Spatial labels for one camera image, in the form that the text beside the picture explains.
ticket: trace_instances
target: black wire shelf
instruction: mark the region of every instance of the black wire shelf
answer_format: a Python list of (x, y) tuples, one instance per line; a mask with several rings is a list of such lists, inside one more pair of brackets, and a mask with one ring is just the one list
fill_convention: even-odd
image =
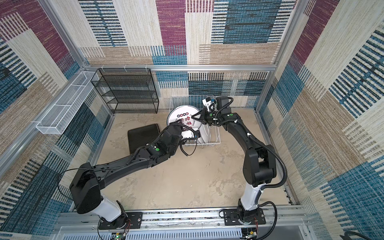
[(159, 97), (150, 69), (107, 68), (92, 81), (113, 113), (157, 113)]

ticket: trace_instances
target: patterned carpet wall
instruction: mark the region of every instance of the patterned carpet wall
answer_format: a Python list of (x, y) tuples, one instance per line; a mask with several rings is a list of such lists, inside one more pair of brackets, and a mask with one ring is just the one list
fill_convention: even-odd
[(253, 108), (267, 75), (267, 71), (152, 71), (159, 109), (169, 109), (172, 96), (188, 95), (232, 96), (234, 101), (231, 106)]
[[(79, 69), (36, 0), (0, 0), (0, 155)], [(63, 135), (38, 135), (0, 178), (0, 239), (44, 239), (71, 201), (57, 174), (93, 157), (109, 120), (91, 92)], [(75, 173), (66, 173), (60, 188)]]
[(384, 1), (310, 0), (260, 114), (318, 239), (384, 239)]
[[(295, 3), (52, 0), (91, 65), (272, 64)], [(250, 72), (153, 74), (160, 109), (168, 108), (171, 96), (201, 94), (228, 94), (237, 106), (253, 107), (265, 81)]]
[[(57, 175), (92, 159), (110, 115), (92, 90), (62, 135), (38, 133), (0, 179), (0, 239), (48, 239), (60, 212), (72, 201), (57, 190)], [(76, 171), (66, 172), (60, 189), (71, 197)]]
[(0, 6), (1, 155), (79, 66), (37, 0)]

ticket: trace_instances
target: beige floor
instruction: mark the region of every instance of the beige floor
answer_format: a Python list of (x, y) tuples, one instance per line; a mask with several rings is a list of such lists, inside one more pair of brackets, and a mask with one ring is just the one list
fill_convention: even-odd
[[(264, 141), (252, 109), (232, 109), (248, 129)], [(158, 114), (116, 114), (98, 164), (129, 155), (127, 131), (157, 123), (166, 126), (168, 112)], [(245, 179), (242, 172), (244, 152), (231, 134), (220, 128), (221, 144), (198, 147), (192, 156), (178, 150), (167, 161), (137, 171), (107, 186), (102, 192), (120, 201), (125, 209), (168, 209), (187, 207), (236, 206)], [(286, 205), (283, 189), (266, 189), (260, 202), (271, 200)]]

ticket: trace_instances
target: black cushion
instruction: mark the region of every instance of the black cushion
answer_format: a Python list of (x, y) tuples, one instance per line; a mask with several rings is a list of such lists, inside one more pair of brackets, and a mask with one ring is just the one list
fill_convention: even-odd
[(138, 127), (128, 131), (129, 153), (132, 154), (138, 147), (145, 146), (152, 142), (160, 134), (159, 126), (151, 124), (144, 127)]

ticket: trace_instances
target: white wire rack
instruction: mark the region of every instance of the white wire rack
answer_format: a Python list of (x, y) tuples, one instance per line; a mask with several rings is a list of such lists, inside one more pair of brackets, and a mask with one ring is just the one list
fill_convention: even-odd
[(99, 78), (95, 72), (83, 71), (65, 90), (63, 95), (44, 115), (36, 128), (42, 134), (63, 134), (73, 117), (91, 92), (91, 79)]
[[(207, 97), (213, 97), (213, 95), (189, 95), (189, 96), (172, 96), (170, 98), (169, 103), (169, 113), (172, 112), (173, 109), (182, 105), (190, 105), (194, 106), (197, 109), (201, 110), (203, 108), (202, 100)], [(197, 145), (203, 146), (214, 146), (216, 144), (220, 144), (220, 132), (217, 126), (209, 126), (209, 142), (208, 143), (197, 143)], [(196, 145), (196, 140), (188, 140), (185, 143), (186, 146), (194, 146)]]

